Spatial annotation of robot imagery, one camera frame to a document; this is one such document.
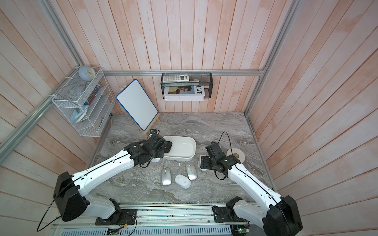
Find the black wireless mouse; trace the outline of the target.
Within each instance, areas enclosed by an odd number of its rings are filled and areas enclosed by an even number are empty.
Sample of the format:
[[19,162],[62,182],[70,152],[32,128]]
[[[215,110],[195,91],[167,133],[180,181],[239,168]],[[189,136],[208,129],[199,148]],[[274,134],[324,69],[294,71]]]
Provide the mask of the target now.
[[166,141],[165,146],[164,146],[164,153],[169,153],[172,148],[172,142],[171,141]]

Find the white rounded mouse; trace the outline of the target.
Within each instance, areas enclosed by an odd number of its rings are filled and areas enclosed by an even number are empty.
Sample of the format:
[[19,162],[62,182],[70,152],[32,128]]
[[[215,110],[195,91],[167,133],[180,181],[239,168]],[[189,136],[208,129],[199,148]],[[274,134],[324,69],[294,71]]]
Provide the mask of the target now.
[[194,164],[187,163],[186,164],[186,170],[187,170],[189,180],[193,181],[193,180],[196,180],[198,178],[197,171],[195,169]]

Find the white plastic storage box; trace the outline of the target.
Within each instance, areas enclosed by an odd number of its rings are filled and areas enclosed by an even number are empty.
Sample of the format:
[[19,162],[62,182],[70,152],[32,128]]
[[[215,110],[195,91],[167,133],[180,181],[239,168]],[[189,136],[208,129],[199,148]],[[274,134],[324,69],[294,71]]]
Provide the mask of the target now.
[[167,142],[171,142],[170,152],[165,153],[163,158],[174,161],[192,161],[196,152],[196,142],[191,137],[164,136]]

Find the silver mouse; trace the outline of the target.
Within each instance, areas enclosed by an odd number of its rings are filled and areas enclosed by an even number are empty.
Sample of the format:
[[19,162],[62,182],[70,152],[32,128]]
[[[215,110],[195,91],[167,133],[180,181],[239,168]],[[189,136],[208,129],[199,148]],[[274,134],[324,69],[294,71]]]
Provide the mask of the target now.
[[163,186],[169,186],[172,183],[170,168],[163,168],[161,170],[161,183]]

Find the white ribbed mouse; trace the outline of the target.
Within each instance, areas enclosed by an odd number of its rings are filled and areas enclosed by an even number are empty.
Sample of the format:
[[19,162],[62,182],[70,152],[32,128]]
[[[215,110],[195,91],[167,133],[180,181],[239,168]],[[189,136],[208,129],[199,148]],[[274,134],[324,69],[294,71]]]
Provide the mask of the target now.
[[191,180],[183,175],[177,175],[175,177],[175,182],[183,189],[188,189],[191,186]]

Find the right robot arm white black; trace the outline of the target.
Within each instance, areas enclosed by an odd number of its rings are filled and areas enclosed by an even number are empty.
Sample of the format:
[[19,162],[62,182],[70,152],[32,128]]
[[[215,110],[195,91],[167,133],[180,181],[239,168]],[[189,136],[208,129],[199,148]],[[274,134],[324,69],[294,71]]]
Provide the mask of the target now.
[[242,187],[255,201],[251,204],[235,197],[225,207],[214,206],[212,211],[217,223],[247,221],[264,230],[268,236],[295,236],[303,229],[296,201],[291,196],[282,197],[253,176],[232,154],[225,155],[217,142],[206,147],[200,167],[222,173]]

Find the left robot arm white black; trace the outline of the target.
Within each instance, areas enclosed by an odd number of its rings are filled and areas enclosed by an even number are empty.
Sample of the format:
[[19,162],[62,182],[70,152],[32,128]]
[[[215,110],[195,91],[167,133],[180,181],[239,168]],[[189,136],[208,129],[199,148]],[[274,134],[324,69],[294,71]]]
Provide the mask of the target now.
[[121,221],[123,212],[114,199],[90,197],[89,193],[101,183],[135,166],[146,168],[154,158],[163,158],[166,140],[153,133],[147,140],[125,146],[113,157],[70,175],[58,176],[52,203],[56,204],[64,222],[80,216],[94,216],[105,225]]

